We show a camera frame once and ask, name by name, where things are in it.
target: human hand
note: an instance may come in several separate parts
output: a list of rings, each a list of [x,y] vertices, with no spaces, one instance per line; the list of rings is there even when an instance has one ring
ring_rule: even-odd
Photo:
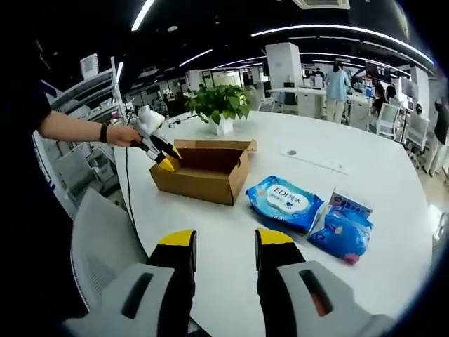
[[[109,125],[107,127],[106,141],[110,144],[128,147],[133,141],[140,144],[142,137],[132,126]]]

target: blue plastic bag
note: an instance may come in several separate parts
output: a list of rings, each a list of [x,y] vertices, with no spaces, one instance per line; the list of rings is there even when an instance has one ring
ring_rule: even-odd
[[[324,228],[313,233],[309,241],[336,258],[356,263],[368,248],[373,224],[361,214],[333,206],[324,218]]]

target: open cardboard box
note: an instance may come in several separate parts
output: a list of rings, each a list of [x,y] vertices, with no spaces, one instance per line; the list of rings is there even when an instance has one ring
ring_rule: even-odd
[[[233,206],[248,175],[255,140],[175,140],[182,160],[168,157],[175,172],[153,165],[150,173],[165,192]]]

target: cable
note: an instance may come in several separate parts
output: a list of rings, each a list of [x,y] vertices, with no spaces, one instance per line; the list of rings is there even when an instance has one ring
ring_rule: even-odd
[[[129,185],[128,147],[125,147],[125,166],[126,166],[126,184],[128,186],[128,207],[129,207],[129,213],[131,214],[131,221],[133,221],[133,225],[135,227],[133,207],[131,206],[131,188]]]

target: potted plant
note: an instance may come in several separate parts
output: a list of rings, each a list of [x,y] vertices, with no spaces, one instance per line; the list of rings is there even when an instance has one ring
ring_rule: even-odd
[[[203,122],[210,124],[218,135],[231,132],[235,118],[248,118],[250,112],[245,91],[238,86],[200,88],[186,104],[192,114],[196,113]]]

